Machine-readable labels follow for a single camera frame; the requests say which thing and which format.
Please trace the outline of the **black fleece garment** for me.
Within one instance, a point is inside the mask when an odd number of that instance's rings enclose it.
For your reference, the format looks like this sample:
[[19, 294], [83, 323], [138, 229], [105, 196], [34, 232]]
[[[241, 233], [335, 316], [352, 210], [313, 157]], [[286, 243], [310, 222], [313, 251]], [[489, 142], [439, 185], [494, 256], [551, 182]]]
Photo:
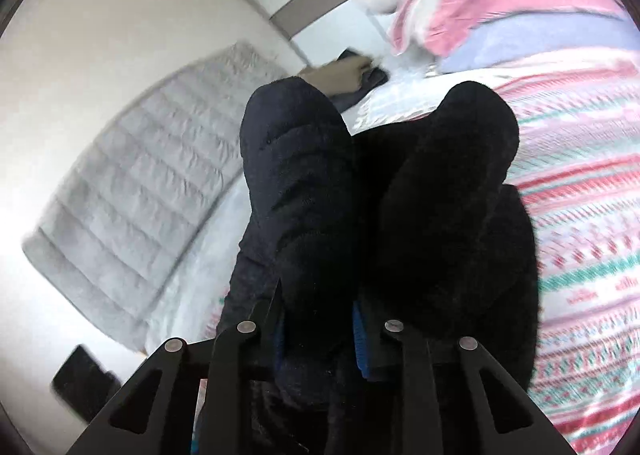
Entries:
[[424, 118], [358, 134], [299, 77], [253, 93], [240, 130], [250, 221], [218, 326], [276, 290], [284, 305], [273, 381], [250, 383], [248, 453], [374, 454], [357, 303], [428, 339], [473, 337], [529, 384], [538, 272], [506, 183], [518, 144], [512, 109], [477, 82]]

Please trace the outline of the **grey quilted comforter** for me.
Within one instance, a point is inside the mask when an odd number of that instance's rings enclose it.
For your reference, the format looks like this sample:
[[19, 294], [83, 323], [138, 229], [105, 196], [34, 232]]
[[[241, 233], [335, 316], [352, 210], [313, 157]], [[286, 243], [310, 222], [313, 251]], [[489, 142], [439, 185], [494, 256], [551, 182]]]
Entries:
[[193, 291], [180, 264], [242, 174], [246, 103], [283, 76], [238, 42], [144, 91], [70, 168], [24, 241], [28, 261], [103, 334], [155, 348]]

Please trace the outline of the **pink patterned fair isle blanket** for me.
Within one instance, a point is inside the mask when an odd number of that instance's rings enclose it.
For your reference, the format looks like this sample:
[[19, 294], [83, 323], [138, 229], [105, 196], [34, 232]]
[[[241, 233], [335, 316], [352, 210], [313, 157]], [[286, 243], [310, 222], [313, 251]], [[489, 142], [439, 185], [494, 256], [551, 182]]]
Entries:
[[[426, 108], [381, 126], [430, 115], [463, 82], [469, 81], [425, 80], [416, 95]], [[529, 60], [509, 68], [503, 84], [495, 84], [489, 71], [470, 82], [487, 86], [509, 105], [520, 136], [506, 183], [518, 190], [533, 225], [538, 313], [532, 378], [527, 386], [515, 381], [572, 452], [608, 451], [624, 435], [639, 402], [634, 58], [575, 65], [571, 52], [559, 52], [550, 70]], [[350, 134], [378, 127], [345, 124]], [[271, 375], [253, 381], [273, 381], [283, 293], [276, 290], [260, 301], [274, 306], [270, 317], [276, 325], [268, 339]]]

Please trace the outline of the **dark navy and beige pillow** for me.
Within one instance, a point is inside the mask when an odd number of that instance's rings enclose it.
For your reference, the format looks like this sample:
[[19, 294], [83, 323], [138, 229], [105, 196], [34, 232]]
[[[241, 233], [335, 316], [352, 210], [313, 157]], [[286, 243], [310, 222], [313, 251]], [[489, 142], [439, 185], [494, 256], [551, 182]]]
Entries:
[[297, 74], [322, 92], [340, 114], [358, 105], [369, 93], [388, 82], [388, 74], [369, 56], [348, 48], [337, 59]]

